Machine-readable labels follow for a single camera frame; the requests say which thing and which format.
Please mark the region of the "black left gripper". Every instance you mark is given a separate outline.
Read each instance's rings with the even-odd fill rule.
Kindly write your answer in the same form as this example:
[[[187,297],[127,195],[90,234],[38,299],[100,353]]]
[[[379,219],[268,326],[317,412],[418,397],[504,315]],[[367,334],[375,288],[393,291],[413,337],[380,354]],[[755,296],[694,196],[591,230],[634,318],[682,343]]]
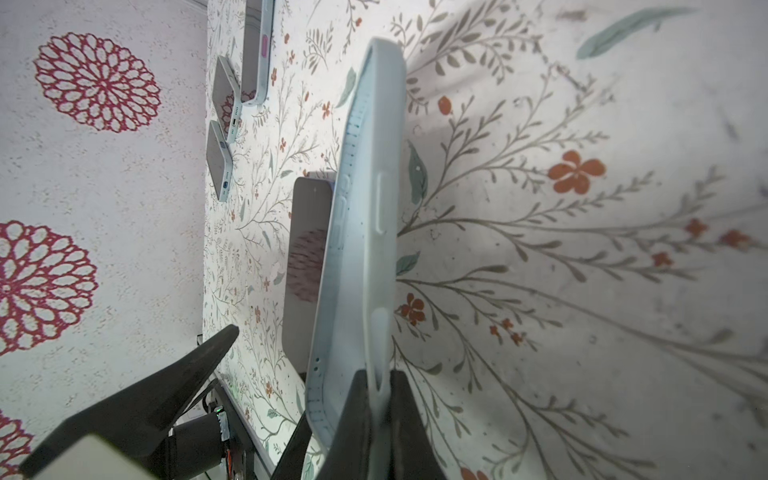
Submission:
[[[205,413],[174,424],[205,395],[204,384],[239,335],[228,325],[172,365],[65,419],[20,464],[31,479],[94,435],[158,479],[252,477],[252,439],[230,395],[213,389]]]

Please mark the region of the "small black phone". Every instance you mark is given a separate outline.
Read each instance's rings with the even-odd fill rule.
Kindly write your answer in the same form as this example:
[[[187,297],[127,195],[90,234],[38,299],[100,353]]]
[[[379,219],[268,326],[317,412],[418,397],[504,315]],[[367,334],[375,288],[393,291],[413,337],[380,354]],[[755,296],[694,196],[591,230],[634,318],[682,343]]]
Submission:
[[[232,182],[233,159],[223,130],[216,120],[208,123],[206,160],[216,198],[226,203]]]
[[[219,126],[228,143],[235,141],[242,111],[241,88],[229,60],[218,56],[212,86],[212,102]]]

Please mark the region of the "light blue phone case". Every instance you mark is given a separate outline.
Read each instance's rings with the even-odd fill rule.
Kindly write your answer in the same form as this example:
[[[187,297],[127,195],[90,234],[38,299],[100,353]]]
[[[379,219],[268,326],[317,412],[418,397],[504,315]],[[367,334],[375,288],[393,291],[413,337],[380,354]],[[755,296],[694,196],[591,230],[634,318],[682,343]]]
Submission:
[[[343,134],[306,379],[306,417],[324,451],[358,371],[375,419],[389,399],[405,74],[400,47],[372,39]]]

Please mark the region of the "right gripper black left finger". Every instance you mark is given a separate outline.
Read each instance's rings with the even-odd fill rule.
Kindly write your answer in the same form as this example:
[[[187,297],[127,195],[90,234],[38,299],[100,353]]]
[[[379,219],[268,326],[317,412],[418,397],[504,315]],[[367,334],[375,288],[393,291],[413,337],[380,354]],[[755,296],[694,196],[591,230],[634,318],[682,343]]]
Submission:
[[[317,480],[365,480],[373,436],[367,372],[355,373],[334,435]]]

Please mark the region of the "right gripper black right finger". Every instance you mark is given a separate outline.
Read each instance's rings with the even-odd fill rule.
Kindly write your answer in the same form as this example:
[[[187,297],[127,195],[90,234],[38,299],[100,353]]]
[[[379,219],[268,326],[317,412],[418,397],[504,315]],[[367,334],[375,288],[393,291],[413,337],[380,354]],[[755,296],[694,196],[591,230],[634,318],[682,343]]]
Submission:
[[[390,372],[389,420],[391,455],[389,479],[445,480],[427,436],[407,375]]]

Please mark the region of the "large phone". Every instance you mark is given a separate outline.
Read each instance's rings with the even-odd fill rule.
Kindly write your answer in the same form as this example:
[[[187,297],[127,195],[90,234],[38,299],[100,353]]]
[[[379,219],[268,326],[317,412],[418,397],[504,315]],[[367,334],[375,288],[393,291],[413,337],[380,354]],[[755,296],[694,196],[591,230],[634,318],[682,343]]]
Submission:
[[[242,102],[246,106],[260,106],[267,96],[274,3],[246,1],[241,79]]]

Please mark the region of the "black bare phone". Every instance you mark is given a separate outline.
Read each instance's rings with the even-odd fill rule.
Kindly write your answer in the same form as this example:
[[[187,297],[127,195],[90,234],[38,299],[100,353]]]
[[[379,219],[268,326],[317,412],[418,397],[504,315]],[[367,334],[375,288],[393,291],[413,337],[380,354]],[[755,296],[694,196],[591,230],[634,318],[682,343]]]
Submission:
[[[332,199],[333,184],[326,180],[302,177],[294,183],[282,347],[302,378],[309,364]]]

